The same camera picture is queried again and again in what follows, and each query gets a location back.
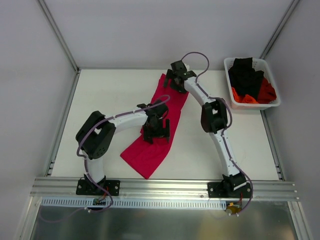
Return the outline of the pink t shirt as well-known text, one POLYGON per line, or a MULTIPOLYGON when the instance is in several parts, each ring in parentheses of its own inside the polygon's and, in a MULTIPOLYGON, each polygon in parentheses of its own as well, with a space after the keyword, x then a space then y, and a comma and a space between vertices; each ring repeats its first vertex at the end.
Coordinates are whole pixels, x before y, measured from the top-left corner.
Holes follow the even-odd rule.
POLYGON ((150 178, 168 155, 179 124, 182 108, 188 97, 187 93, 179 93, 169 86, 163 87, 165 78, 166 76, 163 73, 159 78, 151 102, 154 103, 163 95, 170 96, 170 100, 165 103, 168 106, 166 118, 170 120, 169 140, 155 138, 153 143, 148 143, 143 140, 143 135, 141 135, 120 154, 120 157, 145 179, 150 178))

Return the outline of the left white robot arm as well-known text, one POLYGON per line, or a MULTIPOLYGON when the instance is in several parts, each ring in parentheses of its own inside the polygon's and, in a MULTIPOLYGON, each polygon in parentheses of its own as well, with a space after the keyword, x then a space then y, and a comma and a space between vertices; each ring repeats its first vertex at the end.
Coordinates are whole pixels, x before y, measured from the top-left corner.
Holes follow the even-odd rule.
POLYGON ((142 128, 142 140, 153 144, 155 139, 170 139, 168 106, 158 100, 153 104, 139 104, 135 109, 111 117, 94 111, 75 136, 76 155, 84 159, 84 177, 78 181, 77 195, 119 195, 120 181, 107 180, 103 171, 103 156, 113 136, 121 131, 142 128))

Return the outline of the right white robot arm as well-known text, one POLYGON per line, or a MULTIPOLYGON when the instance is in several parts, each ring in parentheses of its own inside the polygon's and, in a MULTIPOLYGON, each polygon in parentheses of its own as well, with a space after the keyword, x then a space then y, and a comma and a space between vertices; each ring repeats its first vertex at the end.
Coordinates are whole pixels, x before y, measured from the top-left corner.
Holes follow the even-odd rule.
POLYGON ((227 129, 232 124, 232 115, 226 102, 220 97, 211 97, 198 82, 198 75, 182 61, 170 64, 164 80, 179 93, 189 93, 201 106, 202 129, 213 140, 222 166, 222 181, 209 187, 209 195, 223 198, 240 198, 251 192, 246 175, 236 163, 227 129))

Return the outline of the white plastic basket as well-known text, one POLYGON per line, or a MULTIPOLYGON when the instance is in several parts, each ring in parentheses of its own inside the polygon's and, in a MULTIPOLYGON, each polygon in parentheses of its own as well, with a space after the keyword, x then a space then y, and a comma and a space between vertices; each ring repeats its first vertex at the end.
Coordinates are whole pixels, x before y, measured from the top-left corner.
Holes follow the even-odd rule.
POLYGON ((226 73, 226 79, 227 79, 227 86, 228 91, 230 95, 230 101, 231 101, 231 107, 233 109, 254 109, 254 110, 265 110, 267 108, 271 107, 278 107, 281 103, 280 94, 276 85, 276 82, 274 80, 274 76, 271 72, 271 69, 267 62, 260 58, 252 58, 252 67, 256 71, 263 71, 264 72, 264 78, 268 80, 268 82, 273 86, 276 92, 276 100, 272 101, 269 104, 248 104, 248 103, 238 103, 235 101, 232 93, 232 86, 230 83, 229 73, 228 70, 233 66, 234 60, 236 57, 227 57, 224 59, 224 68, 226 73))

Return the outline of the black t shirt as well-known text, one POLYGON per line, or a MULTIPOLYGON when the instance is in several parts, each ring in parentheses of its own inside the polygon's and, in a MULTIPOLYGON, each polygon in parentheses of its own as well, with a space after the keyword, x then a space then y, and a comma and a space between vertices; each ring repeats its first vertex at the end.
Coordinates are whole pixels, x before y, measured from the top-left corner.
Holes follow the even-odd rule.
POLYGON ((264 72, 253 68, 253 58, 235 58, 228 70, 230 85, 239 96, 249 95, 256 101, 262 86, 264 72))

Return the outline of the orange t shirt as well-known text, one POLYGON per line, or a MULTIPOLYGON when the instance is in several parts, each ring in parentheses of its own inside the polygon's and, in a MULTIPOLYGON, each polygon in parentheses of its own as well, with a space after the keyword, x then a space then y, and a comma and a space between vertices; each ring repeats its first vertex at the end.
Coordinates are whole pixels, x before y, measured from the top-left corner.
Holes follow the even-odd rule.
POLYGON ((252 96, 246 94, 246 95, 238 95, 236 89, 234 87, 232 89, 232 95, 234 100, 237 103, 242 103, 242 104, 258 104, 258 102, 253 98, 252 96))

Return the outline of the red t shirt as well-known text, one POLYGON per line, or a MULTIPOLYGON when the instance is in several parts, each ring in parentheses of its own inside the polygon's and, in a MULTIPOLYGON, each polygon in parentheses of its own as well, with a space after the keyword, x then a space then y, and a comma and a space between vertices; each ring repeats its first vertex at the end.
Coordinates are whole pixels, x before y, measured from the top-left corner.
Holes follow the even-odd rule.
POLYGON ((264 77, 260 86, 257 102, 259 104, 270 104, 277 99, 277 94, 272 84, 264 77))

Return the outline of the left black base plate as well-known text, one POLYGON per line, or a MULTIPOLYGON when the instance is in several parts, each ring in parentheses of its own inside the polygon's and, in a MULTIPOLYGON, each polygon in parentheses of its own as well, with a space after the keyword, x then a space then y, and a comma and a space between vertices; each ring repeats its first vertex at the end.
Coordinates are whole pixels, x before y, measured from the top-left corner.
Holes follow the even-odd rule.
MULTIPOLYGON (((106 190, 111 196, 119 196, 120 184, 119 180, 103 179, 98 182, 101 188, 106 190)), ((75 194, 78 196, 103 196, 107 195, 105 191, 94 185, 87 178, 80 178, 77 182, 75 194)))

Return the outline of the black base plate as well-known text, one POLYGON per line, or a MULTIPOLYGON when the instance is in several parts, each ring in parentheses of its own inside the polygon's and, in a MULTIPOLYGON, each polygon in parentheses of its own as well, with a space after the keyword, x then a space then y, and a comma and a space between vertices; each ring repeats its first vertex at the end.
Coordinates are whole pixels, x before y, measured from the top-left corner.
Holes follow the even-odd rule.
POLYGON ((208 182, 207 192, 209 198, 250 198, 252 196, 252 187, 249 183, 232 190, 231 186, 225 181, 208 182))
MULTIPOLYGON (((106 190, 111 196, 119 196, 120 184, 119 180, 103 179, 98 182, 101 188, 106 190)), ((77 182, 75 194, 78 196, 103 196, 107 195, 105 191, 94 185, 87 178, 80 178, 77 182)))

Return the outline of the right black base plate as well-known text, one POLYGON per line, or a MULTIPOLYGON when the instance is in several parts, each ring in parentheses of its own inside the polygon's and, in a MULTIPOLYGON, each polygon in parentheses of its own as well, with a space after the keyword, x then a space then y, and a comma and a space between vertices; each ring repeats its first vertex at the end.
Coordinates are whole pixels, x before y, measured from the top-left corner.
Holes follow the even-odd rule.
POLYGON ((208 182, 207 192, 209 198, 250 198, 252 196, 252 187, 249 183, 232 190, 231 186, 225 181, 208 182))

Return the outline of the aluminium mounting rail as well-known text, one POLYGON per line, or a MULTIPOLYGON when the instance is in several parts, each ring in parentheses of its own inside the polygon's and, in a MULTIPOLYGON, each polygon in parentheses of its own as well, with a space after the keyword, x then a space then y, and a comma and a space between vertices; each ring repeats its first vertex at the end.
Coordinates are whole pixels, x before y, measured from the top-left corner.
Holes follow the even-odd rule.
MULTIPOLYGON (((71 197, 76 195, 77 177, 37 177, 31 196, 71 197)), ((207 200, 214 191, 210 180, 120 179, 119 197, 128 199, 207 200)), ((255 201, 298 202, 296 185, 290 181, 254 181, 251 190, 255 201)))

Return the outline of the right aluminium frame post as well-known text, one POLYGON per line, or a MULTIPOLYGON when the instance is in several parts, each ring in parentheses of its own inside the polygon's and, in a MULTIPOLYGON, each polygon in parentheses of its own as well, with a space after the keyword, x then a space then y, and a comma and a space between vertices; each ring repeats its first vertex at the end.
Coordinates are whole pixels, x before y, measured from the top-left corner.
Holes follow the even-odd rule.
POLYGON ((295 11, 300 3, 301 3, 301 0, 291 0, 290 1, 290 4, 288 5, 283 16, 281 17, 280 21, 278 22, 275 30, 273 31, 270 39, 268 40, 265 48, 263 49, 262 53, 260 54, 260 56, 259 56, 260 59, 266 59, 266 57, 271 52, 272 48, 274 47, 278 38, 280 37, 282 31, 284 30, 285 26, 290 21, 292 15, 295 13, 295 11))

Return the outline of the aluminium frame post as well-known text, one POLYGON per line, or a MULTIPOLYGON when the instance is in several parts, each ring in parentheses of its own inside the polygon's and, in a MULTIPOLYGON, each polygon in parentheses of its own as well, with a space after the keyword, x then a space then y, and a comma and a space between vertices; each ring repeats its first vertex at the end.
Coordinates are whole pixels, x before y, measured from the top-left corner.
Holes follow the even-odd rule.
POLYGON ((263 49, 262 53, 260 54, 260 56, 259 56, 260 59, 266 59, 266 57, 271 52, 272 48, 274 47, 278 38, 280 37, 282 31, 284 30, 285 26, 290 21, 292 15, 295 13, 295 11, 300 3, 301 3, 301 0, 291 0, 290 1, 290 4, 288 5, 283 16, 281 17, 280 21, 278 22, 275 30, 273 31, 270 39, 268 40, 265 48, 263 49))
POLYGON ((60 31, 59 26, 57 25, 55 18, 53 14, 51 13, 47 3, 45 0, 36 0, 39 8, 41 9, 41 12, 44 14, 45 19, 47 20, 51 30, 53 31, 60 47, 62 48, 62 51, 64 52, 68 62, 70 63, 72 69, 78 73, 80 71, 80 68, 78 67, 78 64, 75 61, 75 58, 73 57, 70 48, 65 41, 65 38, 62 35, 62 32, 60 31))

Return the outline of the left aluminium frame post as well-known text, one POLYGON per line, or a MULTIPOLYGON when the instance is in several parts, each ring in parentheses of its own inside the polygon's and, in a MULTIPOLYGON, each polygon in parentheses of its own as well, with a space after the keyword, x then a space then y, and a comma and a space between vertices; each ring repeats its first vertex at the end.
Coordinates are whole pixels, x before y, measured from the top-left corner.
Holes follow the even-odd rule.
POLYGON ((47 3, 45 0, 36 0, 39 8, 41 9, 41 12, 44 14, 45 19, 47 20, 51 30, 53 31, 60 47, 62 48, 62 51, 64 52, 68 62, 70 63, 72 69, 78 73, 80 71, 80 68, 78 67, 78 64, 75 61, 75 58, 73 57, 70 48, 65 41, 65 38, 62 35, 62 32, 60 31, 59 26, 57 25, 55 18, 53 14, 51 13, 47 3))

